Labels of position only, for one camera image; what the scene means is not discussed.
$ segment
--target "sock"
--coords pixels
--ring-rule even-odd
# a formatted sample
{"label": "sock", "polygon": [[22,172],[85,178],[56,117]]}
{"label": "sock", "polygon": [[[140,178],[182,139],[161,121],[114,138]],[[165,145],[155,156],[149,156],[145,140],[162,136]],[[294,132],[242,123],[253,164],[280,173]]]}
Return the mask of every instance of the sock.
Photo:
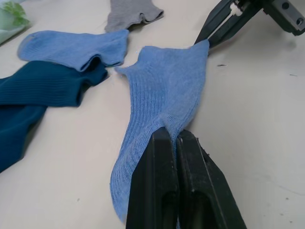
{"label": "sock", "polygon": [[165,127],[173,146],[193,118],[205,82],[209,42],[189,49],[144,47],[136,64],[116,68],[130,85],[131,116],[114,165],[110,189],[120,220],[127,216],[132,173],[154,131]]}
{"label": "sock", "polygon": [[163,10],[157,8],[152,0],[111,0],[106,32],[127,29],[141,22],[148,24],[163,17]]}
{"label": "sock", "polygon": [[41,31],[28,35],[20,44],[18,56],[25,61],[49,61],[86,70],[95,57],[106,66],[124,61],[129,31],[93,35],[57,31]]}
{"label": "sock", "polygon": [[106,75],[99,58],[81,73],[60,64],[32,61],[2,79],[0,105],[79,106],[83,87],[99,84]]}
{"label": "sock", "polygon": [[32,61],[0,79],[0,172],[23,158],[29,128],[47,106],[79,106],[84,90],[106,76],[99,58],[84,72],[44,61]]}

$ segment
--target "light blue sock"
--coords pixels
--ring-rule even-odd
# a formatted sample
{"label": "light blue sock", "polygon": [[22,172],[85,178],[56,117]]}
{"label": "light blue sock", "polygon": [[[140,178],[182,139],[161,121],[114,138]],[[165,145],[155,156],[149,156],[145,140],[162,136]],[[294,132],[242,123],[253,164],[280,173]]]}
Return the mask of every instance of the light blue sock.
{"label": "light blue sock", "polygon": [[128,30],[99,35],[35,32],[21,42],[18,56],[25,61],[59,63],[79,72],[84,71],[95,57],[106,66],[116,66],[124,61],[128,34]]}
{"label": "light blue sock", "polygon": [[144,47],[138,62],[116,68],[130,85],[131,116],[110,189],[116,213],[126,221],[131,178],[154,131],[165,126],[175,145],[193,118],[205,82],[209,42],[189,49]]}

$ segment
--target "ribbed sock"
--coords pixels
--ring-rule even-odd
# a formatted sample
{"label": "ribbed sock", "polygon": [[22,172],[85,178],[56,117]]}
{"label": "ribbed sock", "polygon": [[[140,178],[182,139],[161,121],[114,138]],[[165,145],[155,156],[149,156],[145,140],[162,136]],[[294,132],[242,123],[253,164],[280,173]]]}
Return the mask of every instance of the ribbed sock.
{"label": "ribbed sock", "polygon": [[138,62],[116,70],[130,85],[131,116],[114,165],[110,189],[115,211],[126,220],[132,173],[154,131],[165,126],[173,145],[193,118],[205,82],[208,41],[189,49],[144,47]]}
{"label": "ribbed sock", "polygon": [[93,58],[106,66],[123,63],[129,31],[93,35],[58,31],[40,31],[28,35],[20,44],[18,56],[25,61],[49,61],[86,70]]}
{"label": "ribbed sock", "polygon": [[163,17],[163,10],[157,8],[152,0],[111,0],[106,32],[127,29],[141,22],[148,24]]}
{"label": "ribbed sock", "polygon": [[0,79],[0,172],[23,157],[29,128],[47,106],[79,106],[84,90],[106,76],[100,59],[84,72],[44,61],[32,61]]}

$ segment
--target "white table surface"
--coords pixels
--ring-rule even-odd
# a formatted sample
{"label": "white table surface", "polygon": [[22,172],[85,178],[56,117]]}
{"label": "white table surface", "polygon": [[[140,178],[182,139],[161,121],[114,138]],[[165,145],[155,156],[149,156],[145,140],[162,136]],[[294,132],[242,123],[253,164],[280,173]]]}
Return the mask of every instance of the white table surface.
{"label": "white table surface", "polygon": [[[305,13],[302,1],[292,2]],[[153,2],[165,16],[130,34],[124,66],[135,63],[145,45],[192,45],[218,0]],[[110,11],[109,0],[22,5],[32,27],[0,47],[0,78],[25,64],[16,51],[29,33],[103,33]],[[79,108],[48,108],[25,158],[0,173],[1,229],[124,228],[109,181],[130,96],[126,78],[113,69],[109,74]],[[261,12],[211,53],[206,78],[189,129],[225,174],[247,227],[304,228],[305,35],[283,32]]]}

